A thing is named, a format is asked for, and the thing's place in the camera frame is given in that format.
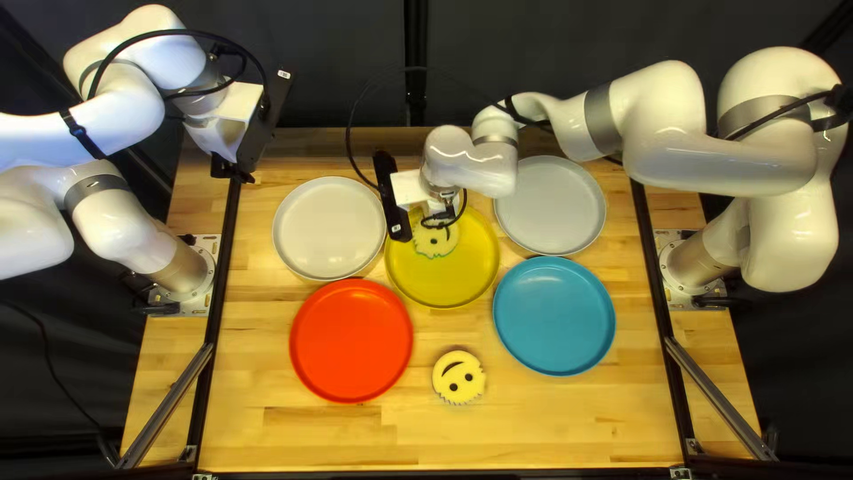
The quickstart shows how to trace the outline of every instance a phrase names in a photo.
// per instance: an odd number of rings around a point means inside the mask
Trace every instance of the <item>orange plate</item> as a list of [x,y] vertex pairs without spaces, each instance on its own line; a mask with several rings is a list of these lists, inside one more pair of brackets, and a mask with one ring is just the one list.
[[339,403],[385,393],[412,355],[412,322],[389,289],[360,278],[314,292],[290,330],[290,361],[309,390]]

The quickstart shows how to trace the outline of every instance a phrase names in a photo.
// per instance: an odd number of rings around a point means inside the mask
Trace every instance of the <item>smiley face sponge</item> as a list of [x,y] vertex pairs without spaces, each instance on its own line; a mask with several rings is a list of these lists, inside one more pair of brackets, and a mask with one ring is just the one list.
[[477,357],[465,350],[453,350],[432,368],[432,387],[444,401],[461,405],[485,392],[485,373]]

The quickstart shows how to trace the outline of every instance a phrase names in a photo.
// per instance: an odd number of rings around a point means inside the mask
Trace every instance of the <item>yellow sponge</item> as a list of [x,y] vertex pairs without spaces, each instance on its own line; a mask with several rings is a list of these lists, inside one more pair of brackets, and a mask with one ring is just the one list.
[[461,405],[485,392],[485,373],[477,357],[465,350],[453,350],[432,368],[432,388],[444,401]]
[[412,240],[415,241],[417,253],[427,258],[443,257],[459,243],[459,225],[454,223],[444,228],[426,228],[417,220],[412,225]]

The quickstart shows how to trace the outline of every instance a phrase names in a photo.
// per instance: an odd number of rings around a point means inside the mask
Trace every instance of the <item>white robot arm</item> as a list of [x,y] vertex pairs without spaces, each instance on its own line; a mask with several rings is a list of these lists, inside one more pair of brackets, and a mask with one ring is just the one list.
[[[721,136],[838,83],[831,67],[804,50],[750,54],[722,83]],[[814,283],[834,256],[838,227],[829,173],[847,125],[813,132],[812,120],[833,113],[822,102],[794,109],[735,142],[706,134],[701,83],[679,61],[660,62],[568,100],[541,93],[511,98],[520,116],[549,120],[574,161],[622,152],[625,172],[643,184],[738,197],[670,255],[676,265],[667,279],[678,286],[704,293],[711,280],[741,267],[744,279],[759,289],[796,290]],[[488,107],[474,118],[470,136],[454,126],[436,128],[426,139],[420,178],[392,175],[397,203],[427,201],[425,212],[433,214],[460,188],[510,195],[520,126],[512,115]]]
[[[119,44],[141,33],[184,29],[171,10],[146,5],[118,25],[71,48],[68,78],[86,98],[96,70]],[[152,219],[119,171],[103,160],[151,135],[163,120],[160,91],[201,91],[224,77],[190,36],[147,38],[122,50],[96,95],[53,114],[0,114],[0,279],[64,261],[73,239],[59,208],[72,216],[98,255],[149,276],[174,292],[207,276],[202,257]],[[208,153],[237,162],[237,149],[261,98],[261,85],[175,99],[184,126]]]

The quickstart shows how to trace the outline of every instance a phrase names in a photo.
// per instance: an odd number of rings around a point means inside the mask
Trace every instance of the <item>wooden tabletop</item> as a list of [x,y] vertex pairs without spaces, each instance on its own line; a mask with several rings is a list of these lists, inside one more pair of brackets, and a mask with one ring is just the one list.
[[[358,128],[359,165],[373,177],[374,148],[417,168],[428,128]],[[404,300],[415,326],[409,368],[395,387],[358,406],[335,405],[296,378],[287,335],[301,303],[321,284],[288,271],[270,235],[281,200],[324,175],[356,178],[343,156],[339,128],[281,129],[242,188],[229,266],[222,329],[200,451],[207,471],[343,471],[412,469],[668,466],[682,461],[663,354],[644,267],[630,184],[621,167],[584,163],[607,201],[604,231],[568,258],[607,287],[617,315],[614,344],[594,369],[571,378],[530,371],[502,347],[491,321],[494,288],[473,304],[431,310]],[[520,157],[559,155],[551,138],[522,131]],[[168,226],[176,233],[219,233],[228,182],[209,177],[207,157],[188,144],[177,171]],[[705,224],[695,193],[647,189],[656,228]],[[491,201],[471,194],[470,208],[492,224],[501,271],[533,256],[500,229]],[[365,277],[390,287],[380,258]],[[728,312],[673,313],[677,339],[757,428],[749,386]],[[123,448],[201,345],[204,319],[149,319],[142,343]],[[432,365],[451,346],[475,353],[488,374],[486,393],[463,407],[432,391]],[[688,380],[693,424],[702,447],[746,451]],[[192,395],[166,426],[145,464],[173,461],[183,450]]]

